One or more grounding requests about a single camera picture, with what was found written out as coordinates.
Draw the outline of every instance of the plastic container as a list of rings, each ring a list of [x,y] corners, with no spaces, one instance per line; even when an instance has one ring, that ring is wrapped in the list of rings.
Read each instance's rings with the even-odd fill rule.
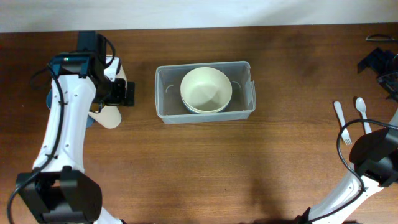
[[[211,67],[223,72],[232,84],[232,99],[223,112],[191,114],[181,99],[182,78],[191,70]],[[254,81],[247,62],[218,62],[160,66],[156,70],[155,103],[157,115],[165,124],[184,124],[247,119],[256,109]]]

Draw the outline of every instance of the bowl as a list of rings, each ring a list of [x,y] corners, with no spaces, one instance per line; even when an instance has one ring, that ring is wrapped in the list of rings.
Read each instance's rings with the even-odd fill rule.
[[[202,67],[188,72],[180,87],[184,105],[194,113],[217,113],[231,101],[232,85],[228,77],[215,68]]]

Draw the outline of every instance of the brown wooden table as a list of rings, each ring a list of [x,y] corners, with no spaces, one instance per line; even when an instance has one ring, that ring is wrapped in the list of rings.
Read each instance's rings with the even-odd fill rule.
[[[100,184],[103,204],[129,223],[249,223],[295,218],[319,203],[346,169],[335,141],[333,101],[347,121],[388,122],[397,103],[356,73],[357,63],[380,46],[369,34],[398,36],[398,24],[274,26],[222,29],[103,31],[116,47],[136,106],[120,108],[115,129],[98,123],[85,137],[86,174]],[[0,223],[16,175],[31,170],[44,138],[49,88],[32,90],[30,76],[57,53],[76,47],[76,32],[0,34]],[[256,83],[257,109],[244,121],[165,125],[155,112],[155,70],[161,65],[246,60]],[[363,134],[349,129],[351,139]],[[343,146],[347,156],[350,147]],[[350,217],[361,223],[396,223],[398,186],[376,194]],[[22,200],[17,223],[35,220]]]

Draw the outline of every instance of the fork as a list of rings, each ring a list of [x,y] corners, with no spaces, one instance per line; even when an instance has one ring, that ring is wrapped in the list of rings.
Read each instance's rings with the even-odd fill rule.
[[[337,117],[340,120],[341,127],[343,127],[346,124],[346,122],[344,120],[343,109],[341,108],[341,103],[339,101],[336,101],[333,104],[335,106]],[[347,129],[344,129],[343,133],[341,134],[341,137],[343,138],[343,141],[346,145],[352,144],[351,138],[349,137],[349,133],[348,133]]]

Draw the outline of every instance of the fork handle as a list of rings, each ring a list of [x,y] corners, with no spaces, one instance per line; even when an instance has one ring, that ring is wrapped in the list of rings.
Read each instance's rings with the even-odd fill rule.
[[[341,127],[343,127],[346,124],[346,122],[344,120],[343,109],[341,108],[341,103],[339,101],[335,101],[333,104],[335,106],[337,117],[340,120]]]

